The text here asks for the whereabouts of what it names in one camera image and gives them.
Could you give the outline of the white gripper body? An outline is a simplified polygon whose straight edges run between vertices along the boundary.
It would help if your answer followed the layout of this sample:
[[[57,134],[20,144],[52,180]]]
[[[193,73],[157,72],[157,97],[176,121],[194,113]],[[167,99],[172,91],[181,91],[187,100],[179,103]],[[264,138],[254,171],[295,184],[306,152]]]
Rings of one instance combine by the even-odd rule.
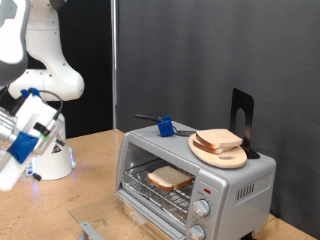
[[[15,115],[0,110],[0,190],[9,191],[33,157],[43,155],[64,125],[60,110],[37,95],[22,98]]]

